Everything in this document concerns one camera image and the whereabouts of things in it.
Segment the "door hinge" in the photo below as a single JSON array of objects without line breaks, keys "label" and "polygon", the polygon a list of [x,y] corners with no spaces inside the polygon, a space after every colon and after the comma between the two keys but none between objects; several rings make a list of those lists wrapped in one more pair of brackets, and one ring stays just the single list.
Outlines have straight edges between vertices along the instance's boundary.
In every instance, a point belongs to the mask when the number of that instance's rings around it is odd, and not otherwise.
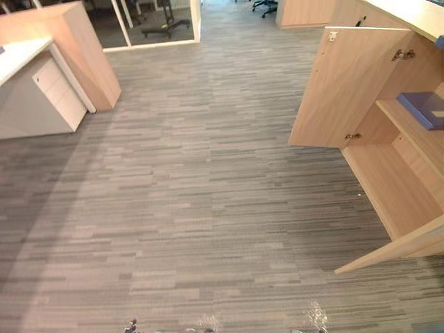
[{"label": "door hinge", "polygon": [[359,133],[355,133],[355,134],[347,134],[345,136],[345,140],[347,139],[359,139],[361,137],[361,135]]},{"label": "door hinge", "polygon": [[333,43],[334,40],[336,39],[338,33],[337,31],[332,31],[331,33],[328,34],[328,42],[329,43]]},{"label": "door hinge", "polygon": [[391,61],[395,61],[397,59],[407,60],[407,59],[412,59],[415,57],[416,57],[416,54],[413,49],[409,49],[407,52],[403,52],[402,49],[398,49],[396,51],[395,55],[393,56],[393,58],[391,58]]}]

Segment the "gray striped carpet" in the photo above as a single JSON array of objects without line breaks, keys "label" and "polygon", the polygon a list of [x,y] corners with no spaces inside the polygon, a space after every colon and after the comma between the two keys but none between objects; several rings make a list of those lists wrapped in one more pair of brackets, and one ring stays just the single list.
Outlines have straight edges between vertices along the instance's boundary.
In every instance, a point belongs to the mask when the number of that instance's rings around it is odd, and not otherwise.
[{"label": "gray striped carpet", "polygon": [[0,142],[0,332],[415,332],[442,257],[344,275],[389,238],[336,149],[288,147],[321,30],[207,0],[202,42],[109,53],[79,131]]}]

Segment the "glass wall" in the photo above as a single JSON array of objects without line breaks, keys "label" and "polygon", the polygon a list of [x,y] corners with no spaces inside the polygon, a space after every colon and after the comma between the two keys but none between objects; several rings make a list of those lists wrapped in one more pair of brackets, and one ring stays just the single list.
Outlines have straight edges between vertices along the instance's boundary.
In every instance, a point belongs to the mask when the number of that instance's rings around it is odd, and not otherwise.
[{"label": "glass wall", "polygon": [[137,6],[140,11],[128,29],[132,45],[194,39],[190,0],[139,0]]},{"label": "glass wall", "polygon": [[[0,0],[0,15],[71,0]],[[199,0],[83,0],[104,49],[199,40]]]}]

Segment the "desk surface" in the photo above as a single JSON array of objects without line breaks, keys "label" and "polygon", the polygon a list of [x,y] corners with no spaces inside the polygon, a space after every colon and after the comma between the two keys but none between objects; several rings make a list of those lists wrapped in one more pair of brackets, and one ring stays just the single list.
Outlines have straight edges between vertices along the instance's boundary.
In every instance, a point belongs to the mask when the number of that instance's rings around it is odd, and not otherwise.
[{"label": "desk surface", "polygon": [[52,37],[46,37],[3,45],[5,51],[0,54],[0,85],[9,80],[52,42]]},{"label": "desk surface", "polygon": [[444,35],[444,7],[427,0],[362,0],[407,24],[433,43]]}]

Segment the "open cabinet door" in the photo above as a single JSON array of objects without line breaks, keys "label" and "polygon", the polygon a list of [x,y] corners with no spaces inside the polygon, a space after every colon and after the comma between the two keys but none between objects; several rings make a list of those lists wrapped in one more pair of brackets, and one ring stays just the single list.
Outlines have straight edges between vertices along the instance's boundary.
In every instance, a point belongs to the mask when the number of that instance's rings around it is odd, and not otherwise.
[{"label": "open cabinet door", "polygon": [[428,224],[378,248],[376,251],[368,253],[367,255],[338,268],[334,272],[345,273],[401,257],[437,255],[443,252],[444,215],[441,215]]},{"label": "open cabinet door", "polygon": [[414,33],[398,28],[327,27],[289,144],[343,148]]}]

